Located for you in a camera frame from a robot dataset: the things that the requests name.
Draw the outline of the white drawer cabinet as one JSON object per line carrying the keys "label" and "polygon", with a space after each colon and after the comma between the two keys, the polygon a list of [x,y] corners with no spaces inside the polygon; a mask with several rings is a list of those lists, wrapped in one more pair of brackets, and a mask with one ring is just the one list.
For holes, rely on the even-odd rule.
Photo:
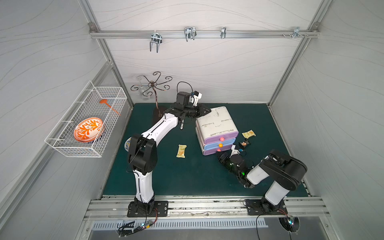
{"label": "white drawer cabinet", "polygon": [[204,139],[219,137],[236,138],[239,131],[225,106],[212,108],[211,112],[196,120],[196,125]]}

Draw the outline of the black cookie packet one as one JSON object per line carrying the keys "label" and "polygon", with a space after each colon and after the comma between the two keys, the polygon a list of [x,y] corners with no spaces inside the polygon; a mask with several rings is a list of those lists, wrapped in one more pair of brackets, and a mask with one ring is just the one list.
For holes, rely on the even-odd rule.
{"label": "black cookie packet one", "polygon": [[244,140],[242,142],[239,142],[239,147],[244,150],[248,145],[250,145],[251,143],[248,141],[248,140]]}

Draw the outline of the purple drawer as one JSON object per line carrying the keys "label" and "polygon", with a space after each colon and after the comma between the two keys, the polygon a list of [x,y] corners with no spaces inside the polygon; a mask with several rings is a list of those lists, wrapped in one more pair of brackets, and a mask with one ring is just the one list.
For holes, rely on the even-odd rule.
{"label": "purple drawer", "polygon": [[221,135],[213,136],[213,137],[203,137],[203,134],[201,134],[199,129],[196,128],[196,132],[201,137],[201,139],[203,140],[203,143],[205,145],[216,143],[216,142],[221,142],[221,139],[224,139],[225,141],[230,140],[230,139],[235,139],[239,134],[238,131],[235,131],[235,132],[221,134]]}
{"label": "purple drawer", "polygon": [[224,152],[224,151],[230,150],[231,147],[232,147],[232,145],[231,146],[227,146],[227,147],[223,147],[223,148],[220,148],[220,149],[213,149],[213,150],[208,150],[208,151],[203,151],[202,148],[201,148],[201,150],[202,150],[202,154],[204,156],[208,156],[208,155],[215,154],[216,152]]}

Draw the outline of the gold cookie packet two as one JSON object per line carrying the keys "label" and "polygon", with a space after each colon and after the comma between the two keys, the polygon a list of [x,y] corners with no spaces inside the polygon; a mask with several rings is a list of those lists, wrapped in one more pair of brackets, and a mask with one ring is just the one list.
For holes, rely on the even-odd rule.
{"label": "gold cookie packet two", "polygon": [[251,138],[251,137],[255,137],[256,134],[255,134],[255,132],[254,132],[253,130],[249,130],[249,131],[247,131],[247,132],[242,133],[242,136],[243,136],[245,139],[249,139],[249,138]]}

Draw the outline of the blue drawer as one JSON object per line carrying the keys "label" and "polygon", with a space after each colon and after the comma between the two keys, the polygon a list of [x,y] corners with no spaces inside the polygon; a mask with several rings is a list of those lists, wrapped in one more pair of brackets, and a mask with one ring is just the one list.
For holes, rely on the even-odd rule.
{"label": "blue drawer", "polygon": [[198,138],[198,140],[199,140],[199,144],[200,144],[202,150],[208,151],[208,150],[220,149],[223,147],[231,146],[235,142],[236,138],[227,139],[224,141],[218,141],[218,142],[214,142],[214,143],[210,143],[210,144],[204,144],[204,142],[201,138]]}

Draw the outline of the gold cookie packet one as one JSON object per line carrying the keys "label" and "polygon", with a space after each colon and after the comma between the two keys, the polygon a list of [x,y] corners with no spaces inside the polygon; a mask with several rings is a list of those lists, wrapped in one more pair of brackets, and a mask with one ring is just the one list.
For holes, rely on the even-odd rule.
{"label": "gold cookie packet one", "polygon": [[186,151],[187,145],[179,145],[178,146],[178,153],[177,158],[185,158],[185,151]]}

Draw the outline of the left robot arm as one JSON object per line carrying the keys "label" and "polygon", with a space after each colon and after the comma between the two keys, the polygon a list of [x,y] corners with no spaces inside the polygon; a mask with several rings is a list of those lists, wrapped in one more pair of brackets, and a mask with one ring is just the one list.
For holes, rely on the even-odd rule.
{"label": "left robot arm", "polygon": [[152,173],[158,161],[157,146],[162,139],[185,118],[199,118],[212,110],[204,104],[184,106],[177,103],[165,110],[162,118],[142,134],[130,138],[129,165],[135,176],[136,196],[134,203],[150,212],[155,204]]}

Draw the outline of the white vent grille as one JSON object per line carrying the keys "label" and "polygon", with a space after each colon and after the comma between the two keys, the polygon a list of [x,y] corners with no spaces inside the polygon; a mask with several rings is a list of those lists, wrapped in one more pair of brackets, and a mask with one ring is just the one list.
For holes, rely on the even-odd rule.
{"label": "white vent grille", "polygon": [[[115,220],[95,221],[93,231],[118,231],[123,225],[128,225],[127,230],[143,224],[143,220]],[[159,219],[150,227],[150,230],[189,230],[189,229],[251,229],[268,228],[264,218],[238,218],[238,219]]]}

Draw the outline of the blue yellow patterned bowl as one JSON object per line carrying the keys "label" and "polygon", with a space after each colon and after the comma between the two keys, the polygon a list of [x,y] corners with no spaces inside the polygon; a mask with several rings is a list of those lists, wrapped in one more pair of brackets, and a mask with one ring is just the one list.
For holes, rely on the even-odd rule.
{"label": "blue yellow patterned bowl", "polygon": [[124,143],[124,148],[127,152],[129,152],[129,148],[130,148],[130,145],[131,145],[131,138],[128,138],[125,143]]}

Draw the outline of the right round controller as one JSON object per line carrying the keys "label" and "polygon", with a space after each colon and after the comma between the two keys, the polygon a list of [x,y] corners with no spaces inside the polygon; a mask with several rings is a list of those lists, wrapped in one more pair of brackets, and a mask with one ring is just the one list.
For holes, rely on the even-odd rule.
{"label": "right round controller", "polygon": [[300,220],[298,217],[279,218],[279,223],[288,232],[296,233],[300,229]]}

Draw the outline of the orange spatula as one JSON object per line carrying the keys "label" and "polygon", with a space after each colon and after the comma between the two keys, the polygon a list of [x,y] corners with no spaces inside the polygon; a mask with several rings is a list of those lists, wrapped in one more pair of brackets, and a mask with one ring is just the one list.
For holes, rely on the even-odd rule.
{"label": "orange spatula", "polygon": [[121,115],[117,110],[115,110],[111,105],[108,104],[108,100],[107,99],[101,99],[100,104],[105,104],[107,107],[109,107],[112,111],[114,111],[117,115]]}

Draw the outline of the orange patterned plate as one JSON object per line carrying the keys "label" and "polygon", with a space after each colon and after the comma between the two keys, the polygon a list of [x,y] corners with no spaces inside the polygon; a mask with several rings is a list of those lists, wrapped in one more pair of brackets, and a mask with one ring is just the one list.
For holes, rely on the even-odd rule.
{"label": "orange patterned plate", "polygon": [[74,138],[81,143],[91,143],[102,136],[104,129],[101,119],[88,118],[75,127]]}

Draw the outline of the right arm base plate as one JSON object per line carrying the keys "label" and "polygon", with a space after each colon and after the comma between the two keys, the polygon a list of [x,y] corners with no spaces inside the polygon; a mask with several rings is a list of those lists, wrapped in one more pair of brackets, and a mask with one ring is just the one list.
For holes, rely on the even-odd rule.
{"label": "right arm base plate", "polygon": [[262,215],[282,215],[288,214],[284,200],[281,200],[276,206],[268,202],[266,199],[252,200],[245,199],[243,205],[246,207],[249,216],[262,216]]}

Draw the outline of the aluminium top rail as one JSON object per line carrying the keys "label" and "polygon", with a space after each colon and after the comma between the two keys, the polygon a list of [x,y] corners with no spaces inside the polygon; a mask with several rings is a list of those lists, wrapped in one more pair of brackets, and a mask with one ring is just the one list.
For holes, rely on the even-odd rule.
{"label": "aluminium top rail", "polygon": [[[225,39],[290,39],[284,38],[282,34],[288,35],[293,30],[228,30]],[[93,39],[146,39],[150,40],[153,33],[160,34],[166,39],[185,39],[183,30],[165,31],[96,31],[91,32]],[[321,32],[300,30],[301,34],[308,34],[308,38],[317,38]],[[197,39],[221,39],[221,30],[197,30]]]}

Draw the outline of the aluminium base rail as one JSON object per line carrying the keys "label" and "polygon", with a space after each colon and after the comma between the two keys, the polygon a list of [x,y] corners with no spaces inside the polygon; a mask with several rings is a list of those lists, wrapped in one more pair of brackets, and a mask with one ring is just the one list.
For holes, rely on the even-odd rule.
{"label": "aluminium base rail", "polygon": [[[246,199],[250,196],[157,196],[159,201],[168,201],[167,219],[191,218],[248,218]],[[133,196],[104,196],[91,200],[84,220],[125,220]],[[331,214],[321,197],[286,197],[285,209],[297,217],[329,217]]]}

